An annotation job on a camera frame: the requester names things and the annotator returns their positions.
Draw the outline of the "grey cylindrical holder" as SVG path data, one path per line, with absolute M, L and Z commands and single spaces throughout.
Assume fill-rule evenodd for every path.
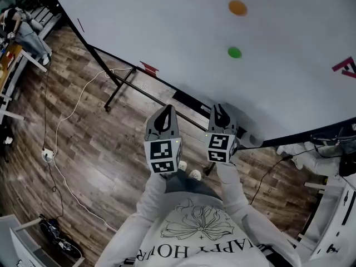
M 241 126 L 238 129 L 238 139 L 240 145 L 247 149 L 259 148 L 264 142 L 262 135 L 255 131 L 247 130 Z

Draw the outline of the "black office chair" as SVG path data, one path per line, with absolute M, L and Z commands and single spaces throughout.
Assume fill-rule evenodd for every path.
M 348 177 L 356 174 L 356 123 L 340 130 L 329 130 L 310 136 L 314 150 L 322 159 L 331 160 L 336 174 Z

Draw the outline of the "white power strip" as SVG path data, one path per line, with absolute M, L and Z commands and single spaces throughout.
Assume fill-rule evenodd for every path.
M 53 157 L 55 155 L 55 152 L 53 150 L 47 149 L 47 148 L 43 148 L 42 149 L 42 158 L 45 162 L 47 163 L 51 163 L 53 161 Z

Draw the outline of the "black gear bag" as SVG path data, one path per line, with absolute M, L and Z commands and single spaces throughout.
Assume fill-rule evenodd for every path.
M 39 227 L 47 240 L 63 254 L 80 259 L 82 250 L 70 235 L 64 233 L 56 219 L 47 219 L 43 214 L 39 215 Z

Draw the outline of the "white clothing bundle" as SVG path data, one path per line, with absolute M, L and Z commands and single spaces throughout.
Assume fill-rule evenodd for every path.
M 311 142 L 281 145 L 277 148 L 278 155 L 292 155 L 291 160 L 297 169 L 307 168 L 312 173 L 322 176 L 334 176 L 339 171 L 341 149 L 335 146 L 318 146 Z

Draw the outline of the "white shelf unit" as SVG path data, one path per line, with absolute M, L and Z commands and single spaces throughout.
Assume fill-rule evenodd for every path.
M 21 225 L 14 215 L 1 216 L 0 228 L 9 232 L 14 250 L 19 257 L 17 267 L 60 267 L 25 231 L 26 228 L 39 225 L 40 219 Z M 74 259 L 72 267 L 79 267 L 85 258 Z

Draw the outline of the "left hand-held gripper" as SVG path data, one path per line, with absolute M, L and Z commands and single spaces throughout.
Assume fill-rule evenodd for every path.
M 153 174 L 178 171 L 182 139 L 174 106 L 166 105 L 148 119 L 144 148 L 147 164 Z

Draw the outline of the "person's white printed hoodie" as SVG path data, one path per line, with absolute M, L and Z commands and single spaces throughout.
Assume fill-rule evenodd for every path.
M 95 267 L 301 267 L 285 236 L 250 205 L 176 192 L 142 198 Z

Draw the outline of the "person's grey trousers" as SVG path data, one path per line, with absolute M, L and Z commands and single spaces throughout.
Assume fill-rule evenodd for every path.
M 167 177 L 165 193 L 172 192 L 190 192 L 211 196 L 221 200 L 221 197 L 202 181 L 188 177 L 183 170 L 178 170 L 176 173 Z

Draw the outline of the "person's right forearm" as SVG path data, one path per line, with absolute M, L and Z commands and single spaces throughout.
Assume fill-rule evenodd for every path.
M 221 183 L 222 203 L 225 211 L 235 221 L 241 220 L 249 210 L 239 173 L 234 164 L 217 163 L 217 175 Z

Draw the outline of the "wooden table with white legs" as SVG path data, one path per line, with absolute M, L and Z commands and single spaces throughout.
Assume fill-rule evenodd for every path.
M 33 63 L 42 72 L 44 73 L 47 72 L 47 69 L 43 65 L 41 65 L 38 61 L 36 61 L 28 52 L 26 52 L 22 48 L 22 46 L 15 43 L 10 43 L 4 50 L 4 53 L 0 58 L 0 115 L 8 116 L 21 121 L 24 120 L 24 116 L 2 109 L 1 106 L 3 105 L 3 101 L 5 102 L 5 105 L 8 105 L 9 101 L 12 100 L 12 98 L 10 97 L 11 93 L 9 94 L 3 93 L 3 90 L 7 81 L 9 80 L 11 72 L 15 68 L 15 65 L 22 58 L 25 58 L 26 60 Z

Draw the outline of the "white rolling whiteboard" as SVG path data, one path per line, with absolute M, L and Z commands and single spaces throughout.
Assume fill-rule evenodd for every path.
M 232 106 L 269 146 L 356 122 L 356 0 L 230 1 L 58 0 L 88 45 Z

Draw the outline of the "orange round magnet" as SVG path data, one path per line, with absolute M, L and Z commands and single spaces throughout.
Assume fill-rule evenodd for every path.
M 248 9 L 245 3 L 240 0 L 232 0 L 228 4 L 229 11 L 236 16 L 247 15 Z

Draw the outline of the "person's left forearm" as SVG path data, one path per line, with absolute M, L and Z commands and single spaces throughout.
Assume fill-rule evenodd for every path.
M 160 174 L 151 174 L 136 205 L 136 215 L 145 226 L 151 226 L 158 217 L 165 190 L 166 179 Z

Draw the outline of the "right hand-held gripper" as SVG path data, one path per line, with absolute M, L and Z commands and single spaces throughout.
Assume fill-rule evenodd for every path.
M 211 109 L 208 130 L 205 133 L 207 160 L 227 164 L 237 150 L 238 124 L 236 118 L 223 105 L 215 104 Z

